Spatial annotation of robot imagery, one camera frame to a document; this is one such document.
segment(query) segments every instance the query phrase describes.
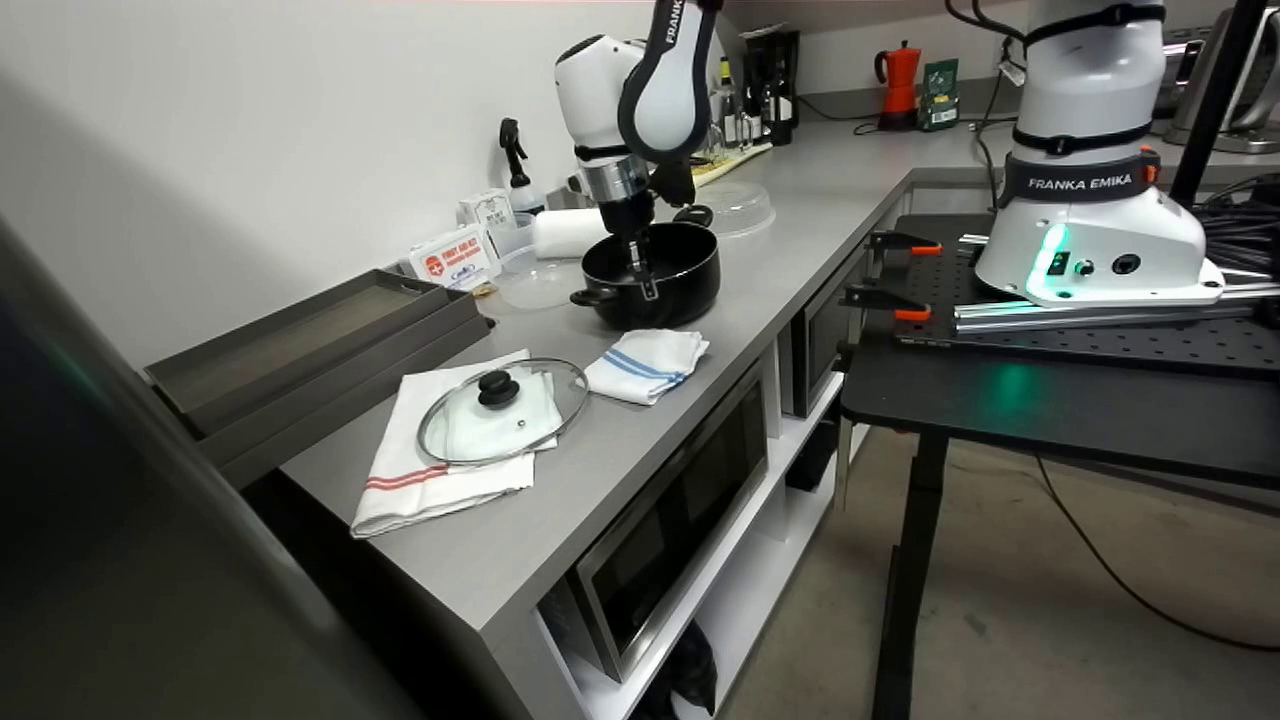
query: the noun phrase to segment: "pot lid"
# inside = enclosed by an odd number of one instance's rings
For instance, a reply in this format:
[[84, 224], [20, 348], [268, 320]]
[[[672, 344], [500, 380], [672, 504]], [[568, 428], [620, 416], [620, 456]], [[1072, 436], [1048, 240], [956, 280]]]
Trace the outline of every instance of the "pot lid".
[[528, 356], [444, 392], [416, 428], [444, 464], [492, 464], [556, 440], [588, 404], [588, 376], [552, 356]]

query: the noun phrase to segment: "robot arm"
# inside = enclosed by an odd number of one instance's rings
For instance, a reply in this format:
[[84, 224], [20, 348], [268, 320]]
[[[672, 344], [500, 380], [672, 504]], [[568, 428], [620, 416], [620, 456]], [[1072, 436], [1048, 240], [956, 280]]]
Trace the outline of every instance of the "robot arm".
[[588, 36], [556, 64], [560, 112], [608, 232], [632, 236], [652, 220], [644, 160], [660, 164], [664, 200], [692, 204], [684, 164], [708, 132], [716, 12], [720, 0], [656, 0], [644, 48]]
[[1004, 204], [976, 276], [1040, 308], [1216, 304], [1204, 228], [1140, 148], [1164, 76], [1164, 0], [1032, 0]]

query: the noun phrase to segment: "small box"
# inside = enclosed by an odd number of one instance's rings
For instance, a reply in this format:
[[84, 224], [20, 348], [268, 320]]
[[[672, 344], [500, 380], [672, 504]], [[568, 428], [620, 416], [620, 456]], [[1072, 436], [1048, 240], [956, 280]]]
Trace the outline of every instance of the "small box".
[[492, 328], [472, 296], [364, 272], [148, 368], [200, 452], [252, 484]]
[[444, 236], [432, 236], [424, 248], [408, 252], [400, 268], [412, 280], [456, 288], [456, 292], [476, 292], [500, 272], [484, 224], [464, 224]]
[[916, 120], [920, 120], [920, 128], [960, 124], [960, 60], [924, 64]]

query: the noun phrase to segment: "metal rod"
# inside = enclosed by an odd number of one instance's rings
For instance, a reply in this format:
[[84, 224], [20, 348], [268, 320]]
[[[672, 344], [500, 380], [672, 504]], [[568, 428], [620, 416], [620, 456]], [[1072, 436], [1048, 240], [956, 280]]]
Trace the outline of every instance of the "metal rod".
[[1248, 48], [1252, 48], [1252, 32], [1256, 32], [1264, 8], [1268, 8], [1268, 0], [1236, 0], [1236, 8], [1232, 8], [1228, 36], [1220, 44], [1212, 80], [1204, 88], [1204, 104], [1192, 120], [1188, 148], [1184, 148], [1184, 160], [1176, 164], [1172, 192], [1168, 192], [1184, 208], [1196, 204], [1212, 144], [1228, 120], [1228, 104], [1236, 96], [1236, 84], [1240, 84]]
[[1196, 324], [1252, 316], [1260, 296], [1220, 296], [1204, 308], [1036, 308], [1036, 304], [956, 304], [956, 336], [1032, 332], [1032, 328], [1116, 328], [1116, 324]]

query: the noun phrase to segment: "metal table leg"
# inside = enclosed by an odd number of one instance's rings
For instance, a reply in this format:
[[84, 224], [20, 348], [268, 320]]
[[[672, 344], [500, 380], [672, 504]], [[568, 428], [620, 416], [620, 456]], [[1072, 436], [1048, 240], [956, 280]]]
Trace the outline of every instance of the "metal table leg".
[[912, 716], [916, 620], [920, 620], [920, 596], [928, 580], [936, 512], [944, 504], [944, 464], [948, 464], [948, 436], [920, 432], [912, 484], [908, 484], [908, 516], [888, 560], [872, 720]]

